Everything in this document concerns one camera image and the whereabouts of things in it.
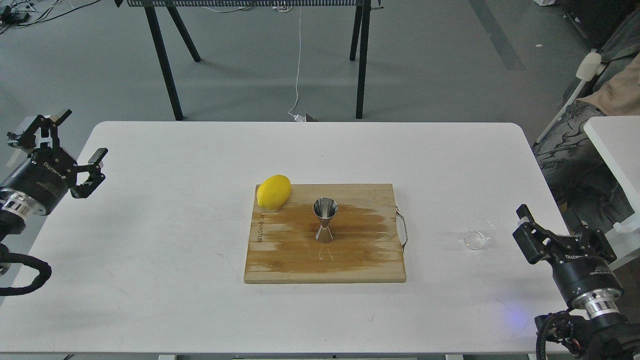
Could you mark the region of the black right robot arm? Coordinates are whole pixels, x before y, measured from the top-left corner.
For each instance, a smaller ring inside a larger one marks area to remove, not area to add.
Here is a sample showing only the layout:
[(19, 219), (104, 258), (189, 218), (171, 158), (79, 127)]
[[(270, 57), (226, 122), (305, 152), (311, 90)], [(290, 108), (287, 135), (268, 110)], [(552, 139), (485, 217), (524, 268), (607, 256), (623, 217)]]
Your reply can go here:
[(535, 317), (535, 358), (547, 344), (562, 345), (581, 360), (637, 360), (640, 328), (616, 305), (624, 294), (610, 263), (617, 259), (605, 234), (583, 223), (575, 235), (557, 235), (538, 224), (524, 203), (513, 237), (526, 261), (546, 261), (567, 309)]

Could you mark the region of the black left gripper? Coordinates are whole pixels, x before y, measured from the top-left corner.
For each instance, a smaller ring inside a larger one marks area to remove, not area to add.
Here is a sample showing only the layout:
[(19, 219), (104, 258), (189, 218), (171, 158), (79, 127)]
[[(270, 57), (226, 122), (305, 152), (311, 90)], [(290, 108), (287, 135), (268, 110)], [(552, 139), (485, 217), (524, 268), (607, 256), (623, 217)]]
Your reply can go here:
[[(86, 199), (105, 180), (102, 161), (107, 148), (98, 148), (85, 165), (77, 165), (60, 143), (58, 128), (73, 113), (70, 109), (54, 115), (27, 117), (16, 132), (7, 133), (7, 145), (28, 154), (7, 179), (1, 183), (1, 203), (18, 194), (38, 215), (50, 215), (70, 191), (75, 199)], [(76, 184), (77, 175), (87, 179)]]

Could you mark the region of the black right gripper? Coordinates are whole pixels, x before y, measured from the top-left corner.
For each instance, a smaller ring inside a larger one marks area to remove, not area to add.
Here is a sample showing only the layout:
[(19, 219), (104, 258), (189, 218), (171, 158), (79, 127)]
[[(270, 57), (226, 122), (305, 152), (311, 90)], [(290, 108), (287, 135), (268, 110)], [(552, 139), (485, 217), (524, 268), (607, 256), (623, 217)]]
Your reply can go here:
[(602, 293), (610, 299), (624, 294), (610, 264), (618, 259), (605, 233), (584, 221), (573, 235), (557, 235), (535, 222), (530, 209), (522, 203), (516, 210), (518, 227), (512, 233), (528, 264), (549, 259), (552, 276), (560, 294), (570, 308), (584, 308), (592, 294)]

